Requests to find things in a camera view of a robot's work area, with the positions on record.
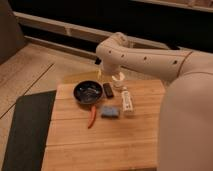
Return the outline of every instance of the gray floor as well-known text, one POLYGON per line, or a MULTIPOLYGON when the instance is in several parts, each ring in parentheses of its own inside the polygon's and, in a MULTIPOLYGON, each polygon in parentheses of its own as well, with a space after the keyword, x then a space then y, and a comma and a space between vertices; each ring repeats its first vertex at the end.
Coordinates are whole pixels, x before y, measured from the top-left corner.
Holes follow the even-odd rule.
MULTIPOLYGON (((28 44, 0 66, 0 168, 16 99, 24 94, 55 90, 66 75, 97 71, 91 59, 28 44)), ((127 79, 153 79, 123 69, 127 79)))

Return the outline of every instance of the sponge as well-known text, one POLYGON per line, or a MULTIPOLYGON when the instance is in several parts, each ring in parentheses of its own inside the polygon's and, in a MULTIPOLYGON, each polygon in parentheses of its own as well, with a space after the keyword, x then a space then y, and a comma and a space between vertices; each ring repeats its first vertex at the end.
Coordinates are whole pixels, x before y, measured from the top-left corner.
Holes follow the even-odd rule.
POLYGON ((119 109, 113 106, 102 106, 101 107, 101 117, 104 118, 118 118, 119 109))

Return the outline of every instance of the bowl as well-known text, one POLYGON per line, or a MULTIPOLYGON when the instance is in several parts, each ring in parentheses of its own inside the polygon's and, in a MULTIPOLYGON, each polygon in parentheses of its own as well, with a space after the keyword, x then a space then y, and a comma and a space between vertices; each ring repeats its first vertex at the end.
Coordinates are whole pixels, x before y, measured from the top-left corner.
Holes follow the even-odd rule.
POLYGON ((102 97, 103 89, 98 82, 88 80, 78 83, 73 94, 80 104, 94 104, 102 97))

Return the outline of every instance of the white bottle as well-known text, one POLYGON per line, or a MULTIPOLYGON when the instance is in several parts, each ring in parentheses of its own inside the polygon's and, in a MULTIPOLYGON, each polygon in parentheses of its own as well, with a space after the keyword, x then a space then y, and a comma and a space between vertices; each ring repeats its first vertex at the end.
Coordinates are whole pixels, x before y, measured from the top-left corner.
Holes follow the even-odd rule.
POLYGON ((122 100, 123 100, 123 114, 125 116, 133 115, 133 105, 131 100, 131 95, 126 87, 123 87, 121 92, 122 100))

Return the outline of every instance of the wooden table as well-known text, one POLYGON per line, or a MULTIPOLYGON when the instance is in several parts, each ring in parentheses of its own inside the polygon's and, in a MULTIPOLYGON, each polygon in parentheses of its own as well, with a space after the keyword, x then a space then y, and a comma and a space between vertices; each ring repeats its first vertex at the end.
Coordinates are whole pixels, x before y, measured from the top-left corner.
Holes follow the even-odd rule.
POLYGON ((119 92, 102 98, 97 118, 87 129, 90 111, 79 106, 73 95, 76 84, 57 89, 42 170, 95 171, 154 168, 157 165, 157 131, 164 87, 159 80, 125 83, 133 99, 135 114, 119 119, 100 117, 101 105, 121 107, 119 92))

